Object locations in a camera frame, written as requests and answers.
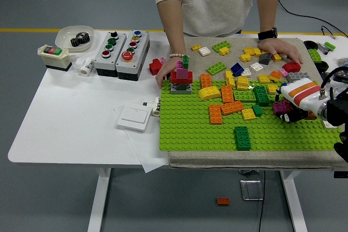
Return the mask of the person's left hand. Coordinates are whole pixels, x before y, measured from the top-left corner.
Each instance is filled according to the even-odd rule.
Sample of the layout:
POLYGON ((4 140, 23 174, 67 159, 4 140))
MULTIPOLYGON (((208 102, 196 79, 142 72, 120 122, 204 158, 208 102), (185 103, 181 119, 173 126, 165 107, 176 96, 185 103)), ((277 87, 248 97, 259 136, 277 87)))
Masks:
POLYGON ((293 62, 302 64, 303 59, 297 48, 281 39, 269 38, 265 40, 259 40, 258 48, 270 52, 271 54, 284 54, 287 55, 293 62))

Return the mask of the person's right hand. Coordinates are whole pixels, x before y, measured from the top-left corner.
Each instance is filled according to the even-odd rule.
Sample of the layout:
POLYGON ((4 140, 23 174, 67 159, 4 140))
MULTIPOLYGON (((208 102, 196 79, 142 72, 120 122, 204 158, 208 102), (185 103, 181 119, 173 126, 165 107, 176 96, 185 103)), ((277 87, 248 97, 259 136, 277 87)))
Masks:
POLYGON ((163 79, 176 69, 177 62, 182 61, 181 57, 169 57, 168 61, 165 62, 159 72, 156 75, 156 82, 158 87, 161 89, 163 79))

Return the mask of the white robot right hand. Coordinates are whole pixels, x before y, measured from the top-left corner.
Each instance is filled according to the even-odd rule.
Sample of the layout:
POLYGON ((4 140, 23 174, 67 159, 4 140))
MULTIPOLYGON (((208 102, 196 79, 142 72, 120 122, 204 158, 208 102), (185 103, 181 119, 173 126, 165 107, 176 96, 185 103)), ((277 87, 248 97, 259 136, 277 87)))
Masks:
POLYGON ((282 84, 276 91, 275 101, 282 95, 290 102, 292 109, 278 115, 282 121, 293 123, 305 119, 311 111, 321 120, 327 120, 326 91, 309 78, 302 78, 292 83, 282 84))

